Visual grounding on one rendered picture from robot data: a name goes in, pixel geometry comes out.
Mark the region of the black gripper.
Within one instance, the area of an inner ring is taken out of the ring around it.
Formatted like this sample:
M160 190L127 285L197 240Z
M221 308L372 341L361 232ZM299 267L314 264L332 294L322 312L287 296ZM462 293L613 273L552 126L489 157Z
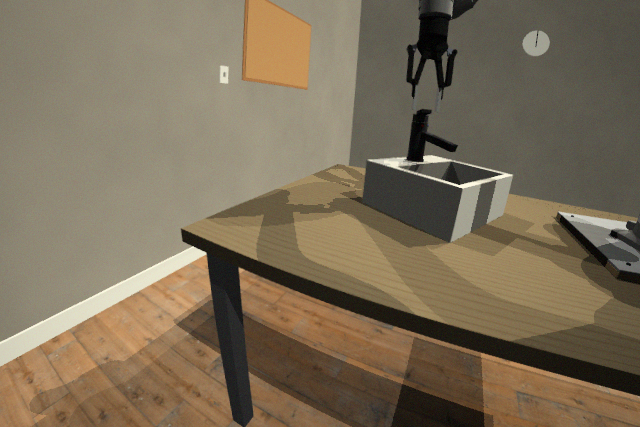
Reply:
M427 59L435 61L438 88L436 93L436 102L434 112L440 111L440 103L443 98L443 90L451 85L454 58L457 54L456 49L451 49L447 44L449 19L443 16L425 16L420 19L419 40L417 44L408 45L408 67L406 81L412 84L412 109L416 110L418 96L418 82L420 80L425 62ZM412 79L414 53L416 48L421 54L420 63L416 71L414 79ZM447 52L447 69L444 83L442 55Z

